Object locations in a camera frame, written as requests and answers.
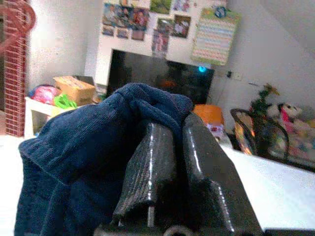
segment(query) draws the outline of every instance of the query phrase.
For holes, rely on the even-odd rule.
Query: wall outlet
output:
[[[232,77],[231,79],[233,80],[238,80],[238,81],[242,81],[243,75],[241,73],[238,72],[232,72]]]
[[[226,76],[226,71],[224,70],[216,70],[216,76],[224,78]]]

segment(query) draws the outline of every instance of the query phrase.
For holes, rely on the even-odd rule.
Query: television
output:
[[[214,70],[113,50],[107,96],[128,83],[145,83],[206,104]]]

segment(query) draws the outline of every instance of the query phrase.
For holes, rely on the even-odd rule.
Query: photo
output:
[[[119,6],[117,16],[116,26],[130,28],[132,26],[133,7]]]
[[[126,28],[118,28],[117,29],[117,37],[118,38],[128,38],[129,30]]]
[[[150,11],[169,15],[172,0],[151,0]]]
[[[154,30],[152,40],[152,53],[154,57],[166,58],[168,50],[169,32]]]
[[[157,20],[157,29],[159,31],[173,32],[173,28],[174,28],[173,19],[159,18]]]
[[[102,34],[108,35],[108,36],[114,36],[114,30],[115,28],[112,26],[103,26]]]
[[[137,7],[140,4],[140,0],[130,0],[130,5],[133,7]]]
[[[123,6],[127,6],[128,5],[128,0],[120,0],[120,4]]]
[[[175,15],[175,24],[172,36],[187,38],[191,17]]]
[[[120,5],[120,0],[104,0],[103,2]]]
[[[144,35],[145,35],[145,32],[142,31],[142,30],[133,30],[131,38],[134,39],[134,40],[141,40],[141,41],[143,41],[144,40]]]
[[[118,16],[117,12],[120,6],[110,3],[104,4],[103,24],[107,26],[115,26]]]
[[[134,8],[132,18],[132,29],[146,31],[149,17],[150,17],[149,9],[137,7]]]
[[[189,12],[190,0],[175,0],[173,10]]]

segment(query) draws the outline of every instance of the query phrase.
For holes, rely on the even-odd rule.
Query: chair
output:
[[[244,153],[286,162],[289,137],[284,128],[268,117],[232,109],[235,135]]]

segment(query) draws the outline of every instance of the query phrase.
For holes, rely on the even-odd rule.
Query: navy blue knit fabric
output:
[[[144,119],[181,141],[192,102],[144,84],[129,84],[98,105],[51,119],[21,143],[24,183],[15,235],[89,235],[109,223],[124,179],[134,128]]]

